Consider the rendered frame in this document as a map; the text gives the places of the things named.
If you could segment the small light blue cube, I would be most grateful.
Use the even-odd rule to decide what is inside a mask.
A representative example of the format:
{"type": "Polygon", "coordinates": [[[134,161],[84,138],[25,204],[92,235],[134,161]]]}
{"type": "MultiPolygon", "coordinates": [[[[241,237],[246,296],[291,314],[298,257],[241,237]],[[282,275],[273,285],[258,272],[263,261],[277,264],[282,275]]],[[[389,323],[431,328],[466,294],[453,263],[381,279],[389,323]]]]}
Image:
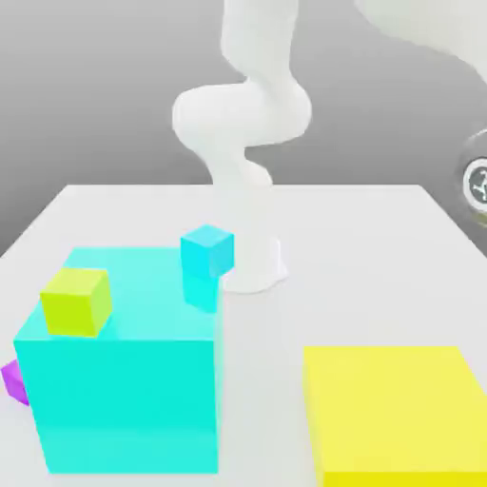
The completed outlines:
{"type": "Polygon", "coordinates": [[[234,243],[233,233],[210,224],[181,238],[184,296],[189,304],[207,313],[217,311],[220,278],[234,267],[234,243]]]}

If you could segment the small lime cube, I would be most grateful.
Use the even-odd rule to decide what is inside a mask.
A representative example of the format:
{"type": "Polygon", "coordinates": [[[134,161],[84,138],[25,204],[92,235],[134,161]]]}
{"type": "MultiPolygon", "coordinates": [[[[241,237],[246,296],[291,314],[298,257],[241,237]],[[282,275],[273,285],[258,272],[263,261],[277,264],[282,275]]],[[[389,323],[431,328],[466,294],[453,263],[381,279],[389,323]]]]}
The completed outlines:
{"type": "Polygon", "coordinates": [[[96,338],[112,312],[105,269],[63,267],[40,299],[51,335],[96,338]]]}

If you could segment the small purple cube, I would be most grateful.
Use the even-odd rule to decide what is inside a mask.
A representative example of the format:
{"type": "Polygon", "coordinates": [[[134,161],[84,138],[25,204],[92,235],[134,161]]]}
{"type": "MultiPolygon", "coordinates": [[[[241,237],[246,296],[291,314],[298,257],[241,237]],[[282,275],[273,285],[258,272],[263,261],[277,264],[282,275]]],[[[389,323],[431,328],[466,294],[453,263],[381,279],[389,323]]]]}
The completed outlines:
{"type": "Polygon", "coordinates": [[[23,382],[18,360],[12,360],[0,368],[8,394],[17,401],[29,406],[29,399],[23,382]]]}

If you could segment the large cyan box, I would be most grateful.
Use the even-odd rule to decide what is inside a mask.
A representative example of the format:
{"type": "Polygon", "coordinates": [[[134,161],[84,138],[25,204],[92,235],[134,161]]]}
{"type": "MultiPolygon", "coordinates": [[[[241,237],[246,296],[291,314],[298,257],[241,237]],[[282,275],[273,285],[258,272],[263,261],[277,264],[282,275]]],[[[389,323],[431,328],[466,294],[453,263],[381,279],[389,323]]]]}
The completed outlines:
{"type": "Polygon", "coordinates": [[[53,474],[214,474],[223,398],[217,281],[175,247],[77,247],[106,270],[112,314],[96,338],[55,337],[35,308],[13,344],[53,474]]]}

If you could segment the large yellow box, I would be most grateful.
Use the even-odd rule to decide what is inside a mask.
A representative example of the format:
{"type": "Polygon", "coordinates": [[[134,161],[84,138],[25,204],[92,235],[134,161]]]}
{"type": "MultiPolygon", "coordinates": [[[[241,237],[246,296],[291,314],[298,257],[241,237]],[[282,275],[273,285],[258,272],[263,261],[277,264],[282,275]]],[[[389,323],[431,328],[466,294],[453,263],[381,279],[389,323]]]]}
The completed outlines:
{"type": "Polygon", "coordinates": [[[306,346],[317,487],[487,487],[487,394],[455,346],[306,346]]]}

